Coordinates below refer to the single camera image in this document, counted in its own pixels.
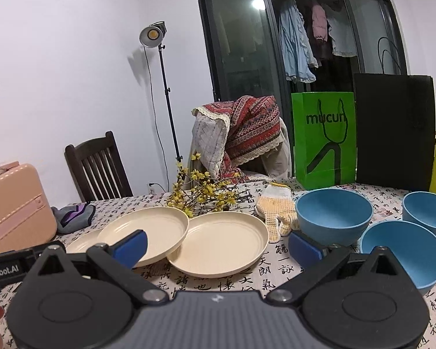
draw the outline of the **blue bowl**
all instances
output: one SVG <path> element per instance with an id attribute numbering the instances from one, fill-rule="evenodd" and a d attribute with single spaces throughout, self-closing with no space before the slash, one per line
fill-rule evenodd
<path id="1" fill-rule="evenodd" d="M 344 189 L 318 189 L 296 203 L 300 229 L 323 245 L 355 243 L 368 227 L 373 206 L 360 194 Z"/>
<path id="2" fill-rule="evenodd" d="M 436 235 L 403 220 L 372 224 L 360 238 L 361 253 L 382 245 L 391 249 L 417 289 L 425 295 L 436 283 Z"/>
<path id="3" fill-rule="evenodd" d="M 413 192 L 402 201 L 402 219 L 417 223 L 436 235 L 436 194 Z"/>

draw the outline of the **power cord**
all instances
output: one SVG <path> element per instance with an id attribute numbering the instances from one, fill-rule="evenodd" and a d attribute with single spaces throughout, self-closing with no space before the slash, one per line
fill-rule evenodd
<path id="1" fill-rule="evenodd" d="M 150 72 L 149 59 L 147 58 L 147 51 L 145 50 L 145 47 L 144 47 L 144 55 L 145 55 L 145 61 L 147 62 L 147 68 L 149 69 L 150 95 L 152 97 L 152 106 L 153 106 L 153 121 L 155 123 L 155 130 L 157 131 L 158 141 L 160 142 L 161 152 L 163 152 L 163 162 L 165 163 L 165 169 L 166 169 L 166 182 L 168 182 L 168 192 L 170 192 L 170 178 L 168 177 L 168 166 L 166 165 L 165 150 L 163 149 L 163 144 L 161 142 L 160 134 L 158 132 L 157 113 L 155 111 L 155 103 L 153 101 L 152 74 Z M 163 189 L 163 186 L 161 186 L 160 184 L 152 183 L 152 185 L 159 185 Z"/>
<path id="2" fill-rule="evenodd" d="M 391 39 L 389 39 L 388 37 L 381 37 L 380 39 L 378 39 L 378 59 L 379 59 L 380 65 L 381 65 L 381 70 L 383 71 L 383 75 L 385 74 L 385 52 L 389 53 L 389 55 L 391 56 L 391 59 L 394 60 L 397 67 L 399 67 L 399 71 L 402 72 L 402 69 L 399 65 L 399 62 L 396 59 L 394 59 L 394 57 L 392 56 L 392 53 L 390 53 L 388 50 L 383 50 L 382 56 L 379 55 L 379 43 L 381 42 L 382 39 L 387 39 L 389 41 L 389 45 L 394 46 L 397 54 L 399 54 L 399 49 L 397 48 L 396 44 L 393 41 L 391 41 Z"/>
<path id="3" fill-rule="evenodd" d="M 163 186 L 161 186 L 160 184 L 157 184 L 156 182 L 150 182 L 150 183 L 149 183 L 149 186 L 153 186 L 153 185 L 158 185 L 158 186 L 160 186 L 161 189 L 163 190 L 163 192 L 166 193 L 166 190 L 163 189 Z"/>

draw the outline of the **red patterned fabric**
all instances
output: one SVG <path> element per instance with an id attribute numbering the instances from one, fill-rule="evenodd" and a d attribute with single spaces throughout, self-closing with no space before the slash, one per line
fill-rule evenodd
<path id="1" fill-rule="evenodd" d="M 243 96 L 237 101 L 215 102 L 203 108 L 214 114 L 225 114 L 230 120 L 221 178 L 232 177 L 236 172 L 244 177 L 237 168 L 239 165 L 276 148 L 282 141 L 279 109 L 273 96 Z"/>

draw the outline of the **table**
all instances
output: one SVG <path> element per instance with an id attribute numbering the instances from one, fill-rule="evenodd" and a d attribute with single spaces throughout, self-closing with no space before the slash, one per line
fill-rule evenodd
<path id="1" fill-rule="evenodd" d="M 296 180 L 290 179 L 285 183 L 291 187 L 294 199 L 305 193 Z M 250 191 L 252 198 L 236 206 L 233 210 L 253 213 L 256 198 L 262 194 L 267 184 L 268 182 L 266 181 L 253 181 L 240 185 L 240 188 L 246 188 Z M 406 191 L 360 184 L 338 187 L 355 191 L 368 198 L 373 203 L 375 209 L 372 221 L 401 218 L 401 201 L 407 193 Z M 59 239 L 65 245 L 68 245 L 80 235 L 103 228 L 124 214 L 145 207 L 164 205 L 166 198 L 167 194 L 144 195 L 93 202 L 96 206 L 96 213 L 92 225 L 76 233 L 62 236 Z M 302 271 L 300 265 L 289 256 L 287 240 L 287 237 L 285 237 L 276 244 L 269 244 L 262 257 L 252 267 L 245 269 L 240 274 L 220 279 L 202 279 L 185 275 L 172 267 L 166 259 L 134 271 L 168 292 L 170 297 L 174 297 L 178 290 L 260 290 L 263 295 L 266 295 L 267 292 Z M 5 308 L 8 306 L 16 288 L 17 284 L 14 284 L 0 290 L 1 306 Z M 431 321 L 418 348 L 436 349 L 436 286 L 424 298 L 430 309 Z M 16 345 L 6 327 L 5 320 L 0 322 L 0 333 L 3 336 L 5 348 L 15 349 Z"/>

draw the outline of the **chair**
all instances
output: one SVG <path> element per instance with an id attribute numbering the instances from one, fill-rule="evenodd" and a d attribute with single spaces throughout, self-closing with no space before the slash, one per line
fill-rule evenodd
<path id="1" fill-rule="evenodd" d="M 111 131 L 77 147 L 68 145 L 65 156 L 86 202 L 133 196 Z"/>

